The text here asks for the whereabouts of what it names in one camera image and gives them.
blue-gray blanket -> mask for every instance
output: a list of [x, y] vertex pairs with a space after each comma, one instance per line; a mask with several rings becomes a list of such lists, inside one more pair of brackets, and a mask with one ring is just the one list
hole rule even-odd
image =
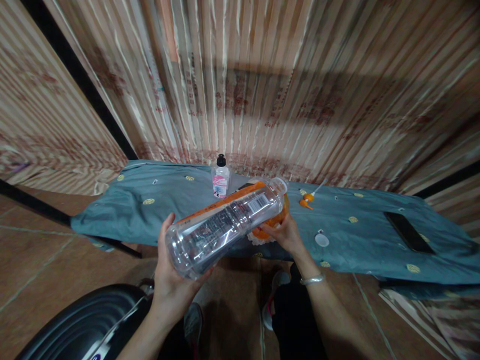
[[[239, 188], [247, 179], [233, 174], [230, 189]], [[319, 265], [339, 272], [416, 282], [480, 284], [479, 245], [421, 198], [323, 186], [315, 194], [313, 210], [309, 210], [299, 205], [300, 189], [310, 193], [317, 186], [290, 182], [289, 187], [290, 212]], [[217, 200], [208, 166], [135, 160], [103, 196], [72, 219], [71, 226], [80, 234], [155, 246], [170, 212], [182, 219]], [[403, 214], [436, 255], [411, 251], [384, 212]], [[320, 229], [329, 239], [327, 247], [315, 242]], [[276, 242], [253, 246], [246, 238], [229, 255], [250, 257], [258, 253], [267, 259], [292, 260]]]

black pants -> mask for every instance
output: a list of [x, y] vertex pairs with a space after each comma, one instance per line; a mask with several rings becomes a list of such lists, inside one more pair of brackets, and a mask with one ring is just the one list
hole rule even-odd
[[[280, 358], [327, 359], [309, 294], [306, 287], [300, 284], [301, 276], [297, 265], [291, 266], [290, 274], [290, 283], [280, 286], [273, 297], [275, 315], [272, 317], [272, 326], [280, 345]], [[194, 358], [184, 337], [183, 319], [168, 334], [158, 358], [160, 360]]]

shoe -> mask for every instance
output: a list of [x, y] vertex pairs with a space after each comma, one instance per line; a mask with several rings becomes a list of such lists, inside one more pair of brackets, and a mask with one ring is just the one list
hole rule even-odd
[[263, 306], [261, 310], [261, 318], [263, 320], [263, 325], [265, 325], [265, 327], [270, 331], [274, 330], [274, 328], [272, 327], [272, 315], [270, 314], [270, 304], [272, 303], [275, 292], [277, 291], [279, 286], [286, 285], [288, 283], [290, 283], [290, 277], [283, 270], [277, 271], [276, 274], [273, 276], [273, 280], [271, 281], [270, 296], [268, 297], [268, 301], [266, 302], [266, 304]]
[[196, 302], [192, 302], [183, 317], [183, 333], [194, 354], [198, 353], [200, 334], [204, 324], [202, 308]]

bangle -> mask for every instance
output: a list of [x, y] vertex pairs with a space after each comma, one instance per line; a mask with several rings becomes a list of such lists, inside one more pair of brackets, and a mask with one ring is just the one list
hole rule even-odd
[[315, 277], [311, 277], [309, 279], [300, 279], [300, 284], [302, 285], [310, 285], [310, 284], [314, 284], [314, 283], [320, 283], [322, 282], [323, 280], [325, 280], [325, 275], [323, 273], [321, 273], [320, 275], [318, 276], [315, 276]]

white lid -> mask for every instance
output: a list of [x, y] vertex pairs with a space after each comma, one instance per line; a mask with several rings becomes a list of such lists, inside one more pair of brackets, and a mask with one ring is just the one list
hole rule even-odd
[[323, 234], [315, 235], [315, 242], [320, 245], [322, 248], [328, 246], [330, 244], [329, 238]]

